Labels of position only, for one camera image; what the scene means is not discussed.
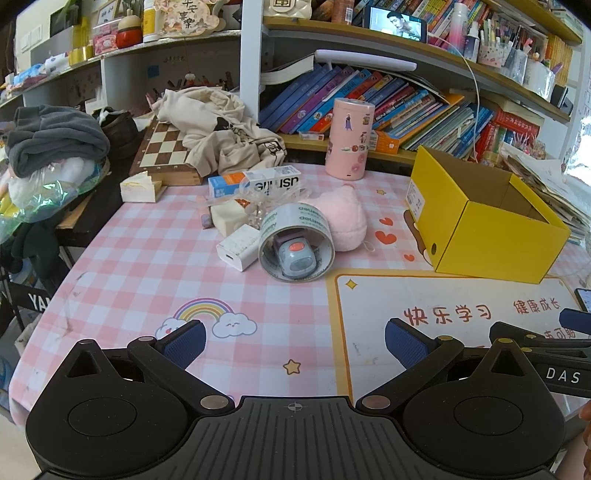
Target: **star print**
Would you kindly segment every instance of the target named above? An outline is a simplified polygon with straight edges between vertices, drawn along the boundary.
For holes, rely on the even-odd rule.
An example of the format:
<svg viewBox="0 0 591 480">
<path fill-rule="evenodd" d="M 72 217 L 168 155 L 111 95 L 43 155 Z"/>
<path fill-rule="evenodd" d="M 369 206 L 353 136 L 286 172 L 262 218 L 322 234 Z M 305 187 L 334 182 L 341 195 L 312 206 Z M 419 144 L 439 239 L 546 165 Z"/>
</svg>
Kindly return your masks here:
<svg viewBox="0 0 591 480">
<path fill-rule="evenodd" d="M 283 368 L 285 368 L 285 370 L 287 370 L 288 375 L 299 374 L 300 373 L 300 365 L 301 365 L 301 363 L 294 362 L 290 358 L 290 361 L 288 361 L 285 365 L 283 365 Z"/>
</svg>

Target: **yellow cardboard box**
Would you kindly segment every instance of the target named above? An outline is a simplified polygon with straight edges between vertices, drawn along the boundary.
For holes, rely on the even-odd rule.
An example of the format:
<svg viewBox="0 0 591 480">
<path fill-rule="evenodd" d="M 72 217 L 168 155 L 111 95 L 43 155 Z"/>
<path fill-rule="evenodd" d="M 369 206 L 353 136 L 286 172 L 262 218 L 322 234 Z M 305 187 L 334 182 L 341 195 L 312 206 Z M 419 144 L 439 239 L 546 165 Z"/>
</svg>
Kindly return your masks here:
<svg viewBox="0 0 591 480">
<path fill-rule="evenodd" d="M 539 283 L 568 227 L 510 172 L 420 147 L 407 202 L 437 272 Z"/>
</svg>

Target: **phone screen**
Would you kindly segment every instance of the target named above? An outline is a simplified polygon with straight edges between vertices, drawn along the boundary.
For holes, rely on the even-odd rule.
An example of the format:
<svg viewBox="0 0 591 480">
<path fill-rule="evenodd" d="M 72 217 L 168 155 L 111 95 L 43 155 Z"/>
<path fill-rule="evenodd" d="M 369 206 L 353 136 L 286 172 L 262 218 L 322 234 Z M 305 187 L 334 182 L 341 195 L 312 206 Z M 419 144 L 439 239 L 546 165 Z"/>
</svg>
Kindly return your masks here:
<svg viewBox="0 0 591 480">
<path fill-rule="evenodd" d="M 423 23 L 420 18 L 372 7 L 369 17 L 369 29 L 421 41 Z"/>
<path fill-rule="evenodd" d="M 584 288 L 577 288 L 575 291 L 576 296 L 579 298 L 581 302 L 581 306 L 584 306 L 584 309 L 587 312 L 591 312 L 591 290 L 586 290 Z"/>
</svg>

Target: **white charger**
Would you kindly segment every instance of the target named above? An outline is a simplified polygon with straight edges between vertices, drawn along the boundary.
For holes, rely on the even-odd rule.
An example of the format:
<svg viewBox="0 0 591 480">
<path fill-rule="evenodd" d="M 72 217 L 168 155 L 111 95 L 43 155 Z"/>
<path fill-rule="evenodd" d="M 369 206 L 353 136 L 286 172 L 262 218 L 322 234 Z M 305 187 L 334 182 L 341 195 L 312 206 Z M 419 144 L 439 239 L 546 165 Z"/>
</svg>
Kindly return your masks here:
<svg viewBox="0 0 591 480">
<path fill-rule="evenodd" d="M 216 250 L 220 259 L 236 270 L 244 272 L 258 258 L 260 232 L 250 225 L 242 225 L 218 243 Z"/>
</svg>

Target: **gray clothing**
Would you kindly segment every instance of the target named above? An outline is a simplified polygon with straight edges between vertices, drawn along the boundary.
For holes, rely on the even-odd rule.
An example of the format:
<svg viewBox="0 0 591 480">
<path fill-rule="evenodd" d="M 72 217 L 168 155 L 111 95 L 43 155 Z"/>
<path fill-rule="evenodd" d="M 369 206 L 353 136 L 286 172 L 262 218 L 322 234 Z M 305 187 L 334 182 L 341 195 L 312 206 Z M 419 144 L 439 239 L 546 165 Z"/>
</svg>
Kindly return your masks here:
<svg viewBox="0 0 591 480">
<path fill-rule="evenodd" d="M 75 108 L 19 107 L 14 121 L 16 128 L 7 135 L 6 153 L 20 178 L 65 158 L 99 161 L 109 152 L 109 140 L 98 122 Z"/>
</svg>

